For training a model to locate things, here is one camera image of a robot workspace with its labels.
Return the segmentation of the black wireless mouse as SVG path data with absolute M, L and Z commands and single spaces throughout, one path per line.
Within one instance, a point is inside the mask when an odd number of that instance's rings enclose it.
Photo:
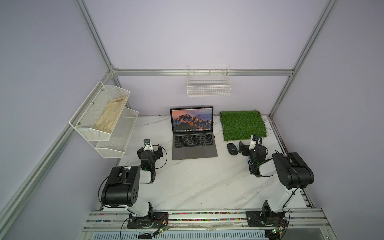
M 233 143 L 228 143 L 227 144 L 227 149 L 228 149 L 229 154 L 232 155 L 232 156 L 235 156 L 235 155 L 238 154 L 238 148 Z

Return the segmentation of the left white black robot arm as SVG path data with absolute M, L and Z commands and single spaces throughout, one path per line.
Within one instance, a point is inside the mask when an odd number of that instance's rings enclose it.
M 98 200 L 107 209 L 124 209 L 134 217 L 151 217 L 153 207 L 139 197 L 140 185 L 152 184 L 156 178 L 156 162 L 167 153 L 160 145 L 145 145 L 137 151 L 139 166 L 113 167 L 98 189 Z

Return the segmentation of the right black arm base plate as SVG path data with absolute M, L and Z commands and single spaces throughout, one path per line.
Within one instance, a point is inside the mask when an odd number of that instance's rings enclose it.
M 249 227 L 286 227 L 288 225 L 284 213 L 247 211 L 246 219 Z

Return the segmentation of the grey laptop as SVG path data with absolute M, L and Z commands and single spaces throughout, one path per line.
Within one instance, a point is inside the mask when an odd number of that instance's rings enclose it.
M 170 109 L 173 133 L 172 160 L 216 158 L 214 107 Z

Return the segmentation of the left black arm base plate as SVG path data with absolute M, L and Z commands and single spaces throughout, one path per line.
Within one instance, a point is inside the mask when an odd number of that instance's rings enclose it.
M 134 217 L 130 214 L 126 226 L 128 229 L 158 229 L 168 224 L 169 213 L 154 212 L 145 217 Z

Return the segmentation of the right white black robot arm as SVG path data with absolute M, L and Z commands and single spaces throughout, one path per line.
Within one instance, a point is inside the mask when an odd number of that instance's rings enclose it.
M 256 137 L 249 145 L 239 142 L 239 152 L 248 156 L 249 171 L 257 178 L 272 177 L 277 174 L 280 184 L 270 198 L 265 200 L 261 211 L 247 212 L 247 218 L 256 226 L 271 227 L 284 220 L 286 207 L 296 192 L 313 184 L 315 176 L 310 167 L 296 152 L 282 154 L 275 152 L 267 159 L 267 148 Z

